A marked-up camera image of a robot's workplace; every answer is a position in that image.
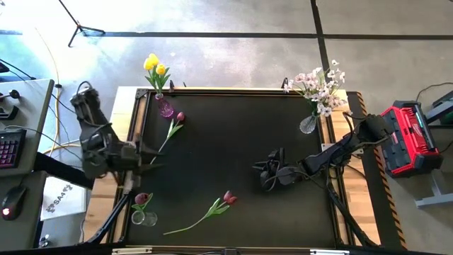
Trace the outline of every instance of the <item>pink glass vase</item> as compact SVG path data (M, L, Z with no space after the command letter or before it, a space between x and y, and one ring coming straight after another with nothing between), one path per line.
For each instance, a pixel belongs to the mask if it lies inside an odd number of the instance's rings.
M161 116L164 118L170 118L175 112L173 106L171 106L171 104L164 98L164 95L161 93L157 93L154 98L157 100L157 105L159 107L159 113L161 114Z

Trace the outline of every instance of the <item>concrete floor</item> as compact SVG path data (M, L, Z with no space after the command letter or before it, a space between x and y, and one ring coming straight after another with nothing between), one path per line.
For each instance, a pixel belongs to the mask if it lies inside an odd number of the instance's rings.
M106 31L269 32L315 33L310 0L243 1L65 1L82 25ZM85 38L74 32L58 1L4 0L0 6L0 30L22 30L22 35L0 35L0 57L34 77L57 80L52 58L41 41L44 37L57 63L64 87L62 102L69 104L77 85L90 81L100 92L101 108L109 116L118 86L147 86L144 58L155 52L171 67L177 85L279 87L283 77L307 72L321 65L315 39L246 38ZM342 0L318 1L325 33L451 35L453 3L448 0ZM394 100L411 100L430 84L453 81L453 40L327 40L328 56L347 73L344 89L361 91L367 110L381 113ZM424 109L452 87L425 92ZM45 132L55 131L52 113ZM71 114L62 122L69 139L79 136ZM440 148L453 138L450 131L435 131ZM42 140L41 149L50 142ZM453 149L445 153L453 156ZM77 164L67 153L58 159ZM442 173L448 177L448 162ZM392 180L408 247L412 250L451 254L453 205L418 210L414 198L431 196L429 176ZM79 239L83 215L62 217L45 223L55 245L74 244ZM69 236L60 236L66 227Z

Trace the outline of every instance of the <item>tripod leg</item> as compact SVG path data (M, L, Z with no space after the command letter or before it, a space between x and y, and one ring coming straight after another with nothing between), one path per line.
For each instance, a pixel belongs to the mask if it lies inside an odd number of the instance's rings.
M76 30L74 31L74 34L72 35L71 40L68 43L68 47L71 47L72 40L74 39L74 37L76 37L76 34L78 31L79 31L79 27L77 27Z
M101 30L101 29L89 28L89 27L86 27L86 26L81 26L81 29L82 29L82 28L85 28L85 29L87 29L87 30L96 31L96 32L99 32L99 33L102 33L102 34L105 33L105 31L104 31L104 30Z

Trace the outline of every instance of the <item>wooden table frame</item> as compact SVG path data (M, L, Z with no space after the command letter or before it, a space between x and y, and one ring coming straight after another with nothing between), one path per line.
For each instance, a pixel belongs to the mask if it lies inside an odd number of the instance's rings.
M117 136L125 141L132 140L136 133L141 133L144 118L139 116L146 115L148 108L147 99L143 95L150 89L149 87L119 87L117 90L117 97L113 106L110 121L112 127L117 133ZM224 91L226 88L176 88L176 90L210 90L210 91ZM282 89L236 89L243 90L245 93L257 93L259 91L281 91ZM346 92L339 90L336 92L341 99L347 99ZM343 117L342 112L348 111L349 106L345 105L337 108L333 112L331 118L321 118L321 129L324 143L333 143L340 140L343 135L349 133L349 126ZM352 158L350 165L363 172L362 162L359 159ZM331 175L335 176L337 172L331 169ZM367 182L359 174L354 171L345 170L342 178L333 181L333 185L341 198L345 198L346 204L352 214L357 220L359 226L367 233L368 237L378 244L380 244L379 234L377 231L376 220L368 193ZM117 187L115 179L107 175L105 178L97 179L91 193L91 200L86 213L84 223L85 241L93 236L97 229L104 223L107 216L110 214L115 201L121 190ZM117 218L114 230L103 242L117 242L122 236L122 229L125 223L126 209L120 213ZM344 244L357 244L355 238L349 227L345 224L343 216L336 209L336 220L338 229L336 230L338 236L343 240Z

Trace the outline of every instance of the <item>keyboard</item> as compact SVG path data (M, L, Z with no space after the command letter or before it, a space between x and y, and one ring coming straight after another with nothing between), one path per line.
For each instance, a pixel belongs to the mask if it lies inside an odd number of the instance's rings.
M0 170L19 165L26 133L24 129L0 130Z

